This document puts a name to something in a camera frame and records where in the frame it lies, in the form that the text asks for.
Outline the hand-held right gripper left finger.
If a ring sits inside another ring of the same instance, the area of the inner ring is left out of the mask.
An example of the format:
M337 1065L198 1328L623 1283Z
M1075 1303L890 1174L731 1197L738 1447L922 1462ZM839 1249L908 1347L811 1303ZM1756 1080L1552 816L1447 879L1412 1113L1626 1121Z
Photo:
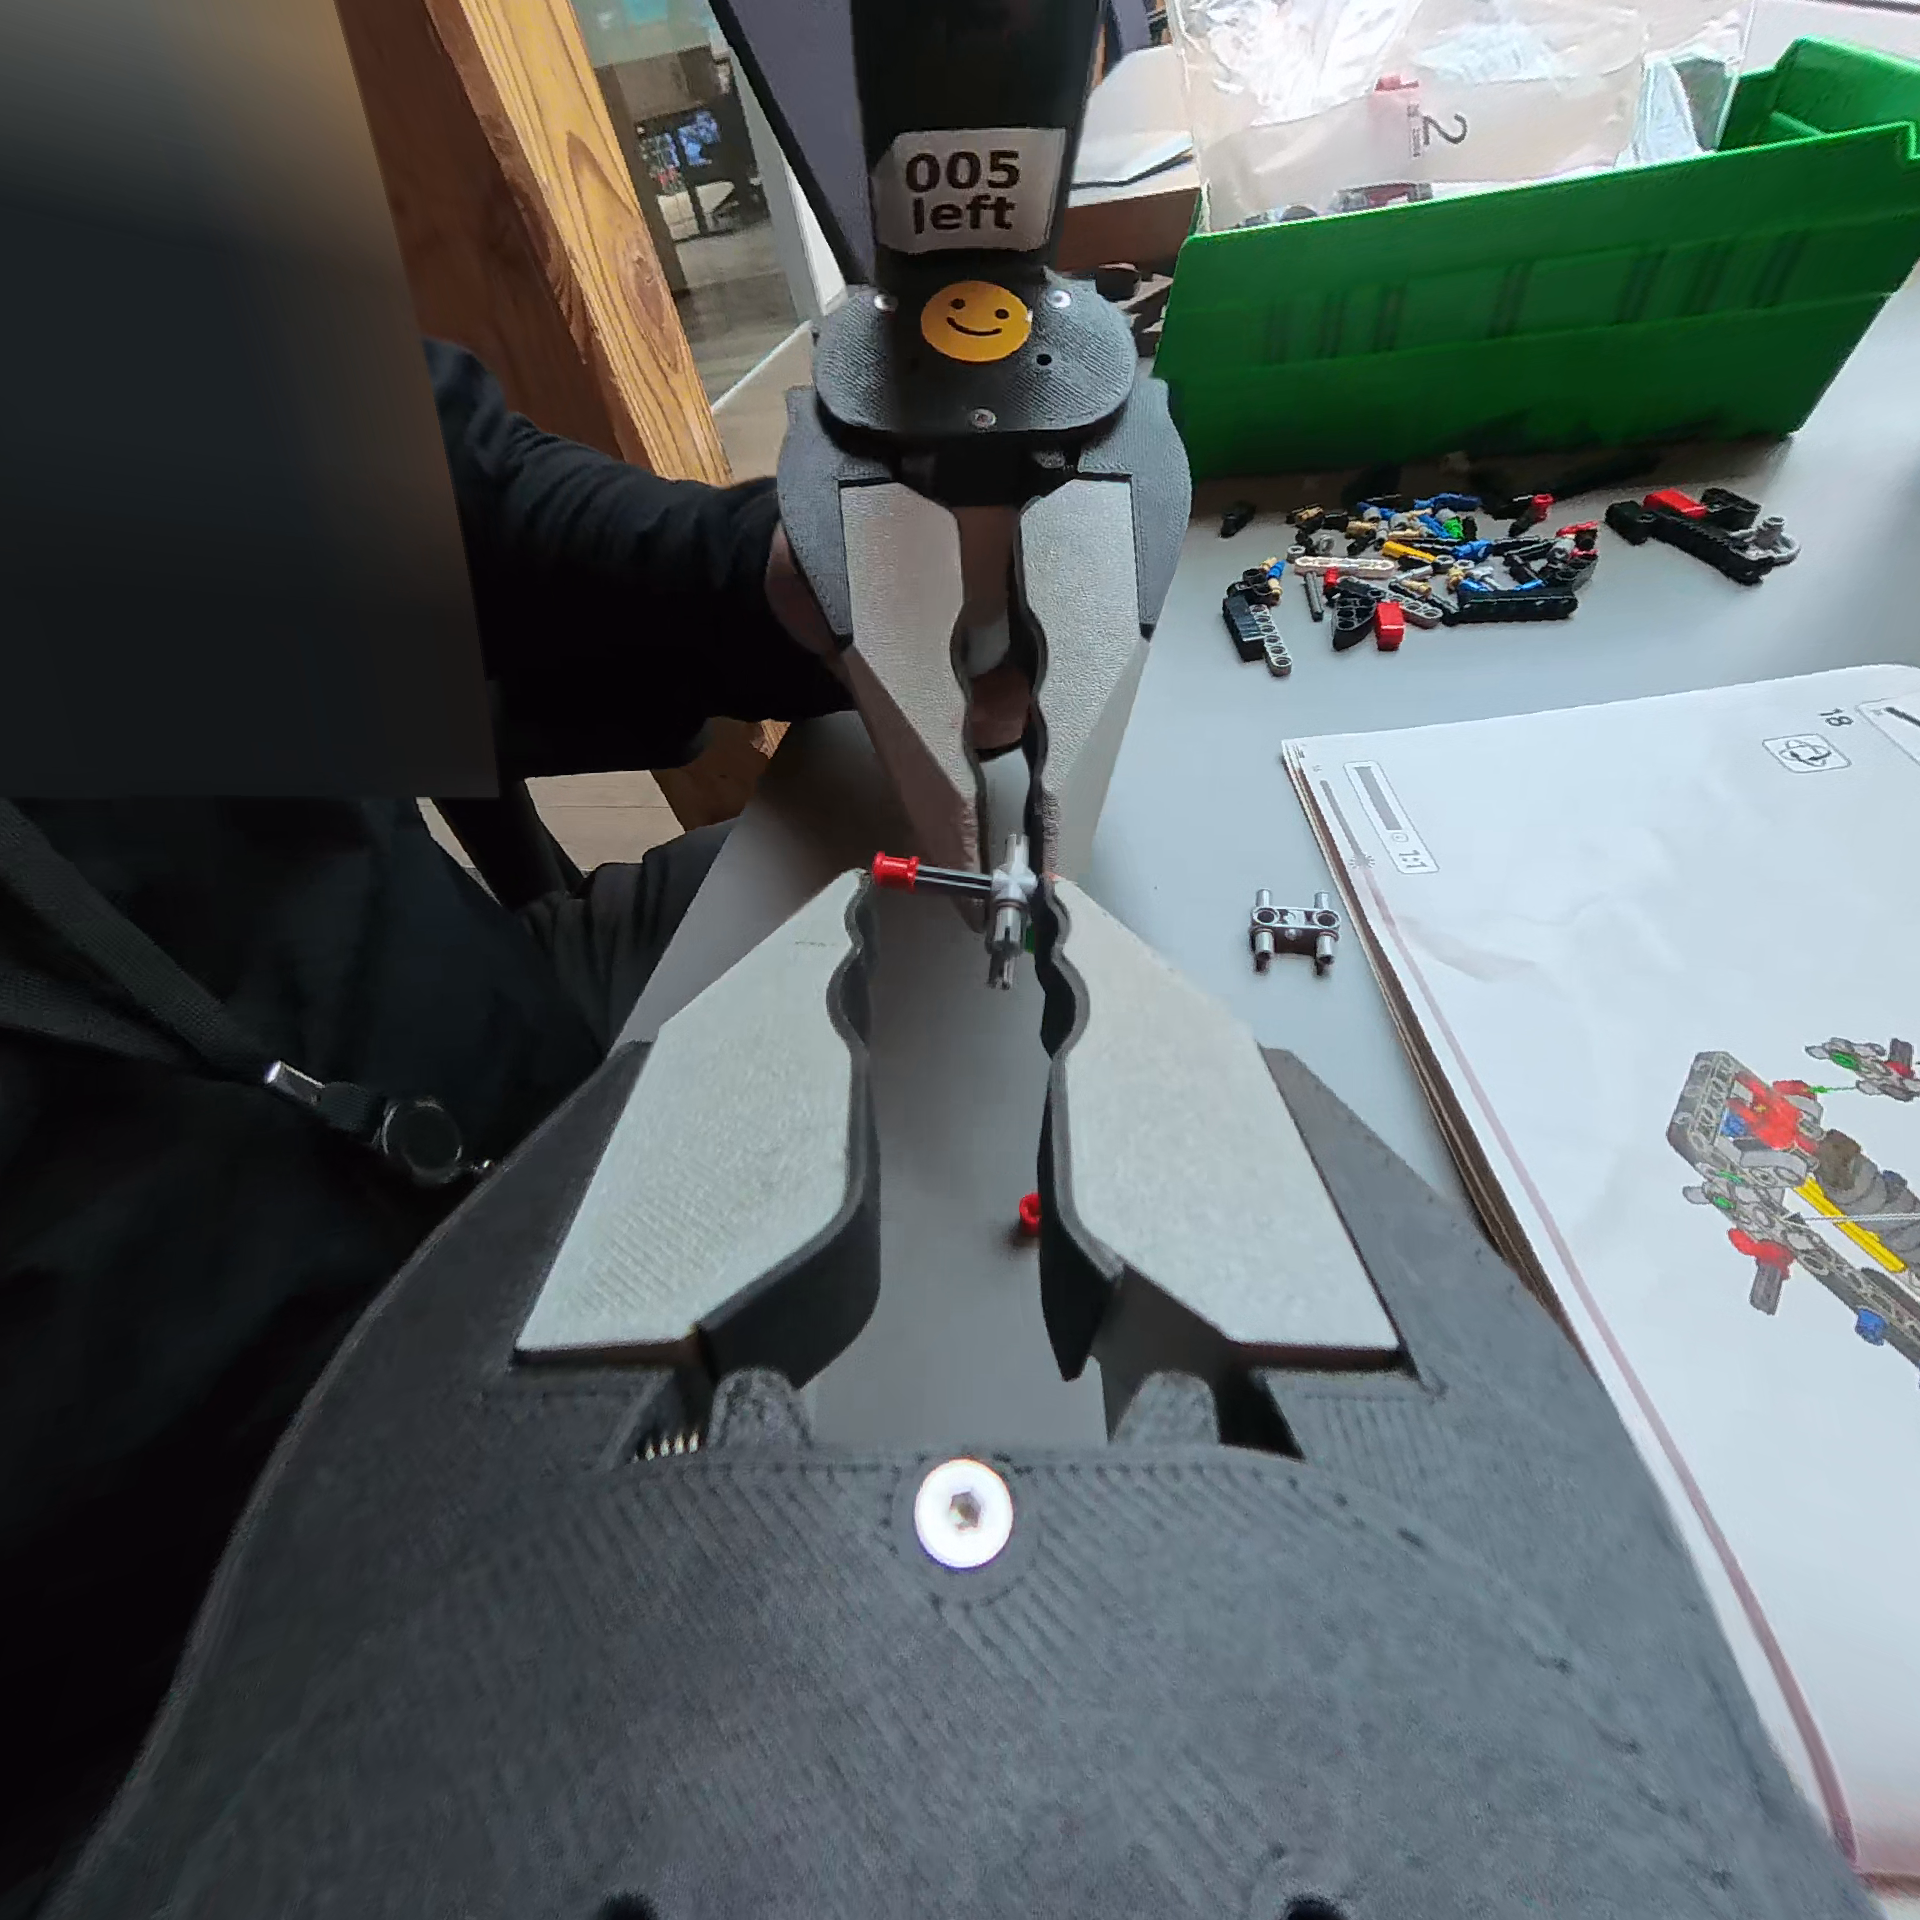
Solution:
M844 872L674 1014L516 1335L516 1358L777 1375L880 1297L874 885Z

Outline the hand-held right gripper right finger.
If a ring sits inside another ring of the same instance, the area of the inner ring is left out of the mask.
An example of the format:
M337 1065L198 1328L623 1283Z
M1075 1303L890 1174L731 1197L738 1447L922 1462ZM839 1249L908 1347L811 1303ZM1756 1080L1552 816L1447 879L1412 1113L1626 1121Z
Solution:
M1401 1334L1254 1031L1076 882L1040 901L1040 1297L1118 1433L1154 1376L1259 1433L1258 1378L1387 1376Z

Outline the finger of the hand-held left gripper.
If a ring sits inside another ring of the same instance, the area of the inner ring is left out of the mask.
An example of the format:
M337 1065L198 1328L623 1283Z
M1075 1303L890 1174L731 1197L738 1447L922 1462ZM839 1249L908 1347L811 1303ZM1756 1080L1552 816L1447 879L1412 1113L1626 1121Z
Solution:
M948 510L900 482L844 487L855 707L892 779L915 851L983 873L983 783L955 635L963 547Z
M1128 481L1075 478L1025 509L1018 599L1040 651L1031 833L1044 873L1081 881L1142 683Z

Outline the grey lego axle connector assembly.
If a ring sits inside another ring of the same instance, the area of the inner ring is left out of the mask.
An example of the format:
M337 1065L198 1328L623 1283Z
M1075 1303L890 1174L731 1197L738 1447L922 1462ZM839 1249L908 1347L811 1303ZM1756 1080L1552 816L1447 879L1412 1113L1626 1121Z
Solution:
M982 934L987 985L996 993L1016 987L1026 959L1044 966L1064 935L1050 879L1036 872L1023 833L1007 839L999 865L987 872L937 866L924 855L875 854L868 879L887 891L943 899L963 909Z

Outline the person's left forearm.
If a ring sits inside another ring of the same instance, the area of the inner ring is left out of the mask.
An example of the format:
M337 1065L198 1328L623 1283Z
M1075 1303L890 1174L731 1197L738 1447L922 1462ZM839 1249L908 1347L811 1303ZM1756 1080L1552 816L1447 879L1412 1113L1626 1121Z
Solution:
M558 731L588 773L682 766L721 720L851 709L763 595L772 482L672 482L545 433L423 338L497 745Z

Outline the pile of small lego pieces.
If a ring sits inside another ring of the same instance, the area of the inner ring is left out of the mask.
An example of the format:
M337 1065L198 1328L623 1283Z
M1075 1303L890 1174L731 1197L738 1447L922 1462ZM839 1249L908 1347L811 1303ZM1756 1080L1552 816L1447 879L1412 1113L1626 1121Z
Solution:
M1287 515L1289 552L1222 595L1240 662L1291 675L1281 627L1295 593L1340 656L1396 654L1411 634L1570 619L1599 568L1595 520L1555 525L1550 494L1361 496Z

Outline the black red lego subassembly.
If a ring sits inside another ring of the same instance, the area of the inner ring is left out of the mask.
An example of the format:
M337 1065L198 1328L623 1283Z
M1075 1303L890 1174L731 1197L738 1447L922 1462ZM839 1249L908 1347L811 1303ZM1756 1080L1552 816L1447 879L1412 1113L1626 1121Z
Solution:
M1602 525L1622 541L1666 544L1703 563L1736 585L1760 585L1799 558L1799 542L1780 515L1767 515L1748 496L1705 487L1697 496L1676 487L1611 504Z

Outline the person's left hand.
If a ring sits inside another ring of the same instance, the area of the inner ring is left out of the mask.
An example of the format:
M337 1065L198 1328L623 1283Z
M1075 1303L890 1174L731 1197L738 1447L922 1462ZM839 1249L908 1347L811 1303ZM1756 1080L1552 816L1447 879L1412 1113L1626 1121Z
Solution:
M832 627L815 597L786 534L775 528L771 554L763 573L763 595L769 608L784 627L788 638L817 654L825 671L839 682L839 689L851 693L852 682L844 662L844 650L832 634ZM986 667L969 682L969 719L967 731L972 749L991 760L1010 753L1023 743L1026 723L1034 709L1034 683L1016 656L1004 656L996 665Z

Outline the white top side table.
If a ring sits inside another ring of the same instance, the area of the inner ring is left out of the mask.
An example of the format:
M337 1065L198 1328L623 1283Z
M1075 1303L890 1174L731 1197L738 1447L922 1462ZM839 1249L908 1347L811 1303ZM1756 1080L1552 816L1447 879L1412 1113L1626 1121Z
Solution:
M1126 56L1089 97L1058 270L1083 277L1175 259L1200 185L1179 56L1170 47Z

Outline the dark grey double pin connector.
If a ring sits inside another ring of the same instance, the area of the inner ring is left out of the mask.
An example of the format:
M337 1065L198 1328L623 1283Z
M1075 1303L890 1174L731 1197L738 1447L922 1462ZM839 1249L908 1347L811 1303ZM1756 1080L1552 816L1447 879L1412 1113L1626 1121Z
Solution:
M1340 934L1343 915L1334 909L1328 891L1318 891L1307 909L1281 906L1270 889L1256 895L1249 946L1258 975L1270 971L1287 953L1307 959L1313 971L1327 976L1337 960Z

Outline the black office chair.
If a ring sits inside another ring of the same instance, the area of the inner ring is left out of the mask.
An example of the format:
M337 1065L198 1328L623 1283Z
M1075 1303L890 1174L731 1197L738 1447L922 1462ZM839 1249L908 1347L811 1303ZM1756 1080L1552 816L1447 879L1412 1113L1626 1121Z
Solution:
M491 899L512 915L586 903L591 875L571 862L545 825L531 779L571 777L583 771L579 753L558 731L521 734L500 749L497 794L491 798L434 798L457 848L471 862Z

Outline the clear plastic parts bag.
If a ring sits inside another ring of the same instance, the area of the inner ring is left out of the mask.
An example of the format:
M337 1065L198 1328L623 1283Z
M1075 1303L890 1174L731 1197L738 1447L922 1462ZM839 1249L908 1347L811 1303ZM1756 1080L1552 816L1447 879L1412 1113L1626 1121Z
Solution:
M1751 3L1175 3L1198 230L1718 150Z

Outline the green storage bin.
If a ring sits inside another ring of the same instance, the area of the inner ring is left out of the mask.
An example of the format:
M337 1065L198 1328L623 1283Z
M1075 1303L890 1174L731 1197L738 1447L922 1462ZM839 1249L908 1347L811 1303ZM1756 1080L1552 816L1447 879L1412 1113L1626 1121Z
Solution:
M1702 158L1190 238L1156 375L1198 478L1778 440L1915 254L1915 63L1798 39Z

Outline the person's black clothing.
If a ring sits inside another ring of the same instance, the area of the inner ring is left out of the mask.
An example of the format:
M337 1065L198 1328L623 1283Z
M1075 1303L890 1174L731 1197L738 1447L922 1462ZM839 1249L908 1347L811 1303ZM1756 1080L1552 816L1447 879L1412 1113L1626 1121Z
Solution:
M432 1102L470 1161L609 1057L729 831L495 901L412 801L6 802L6 1915L170 1687L265 1456L465 1199L267 1090Z

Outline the wooden post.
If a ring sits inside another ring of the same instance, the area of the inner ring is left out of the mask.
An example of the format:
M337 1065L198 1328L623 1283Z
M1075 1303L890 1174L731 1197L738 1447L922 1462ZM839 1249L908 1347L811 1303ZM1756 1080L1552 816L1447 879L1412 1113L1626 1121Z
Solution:
M520 416L672 482L736 487L571 5L337 5L426 338ZM657 768L679 825L738 816L786 723Z

